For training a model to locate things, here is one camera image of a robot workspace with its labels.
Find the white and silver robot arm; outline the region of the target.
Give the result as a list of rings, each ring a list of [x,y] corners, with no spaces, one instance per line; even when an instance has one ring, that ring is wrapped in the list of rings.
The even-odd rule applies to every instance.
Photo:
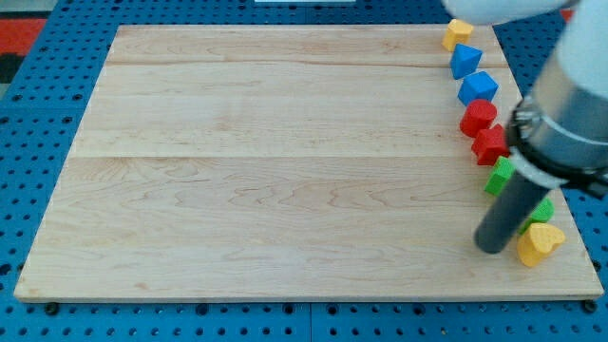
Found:
[[[516,170],[538,186],[607,193],[607,2],[446,1],[475,26],[575,10],[528,94],[514,108],[507,143]]]

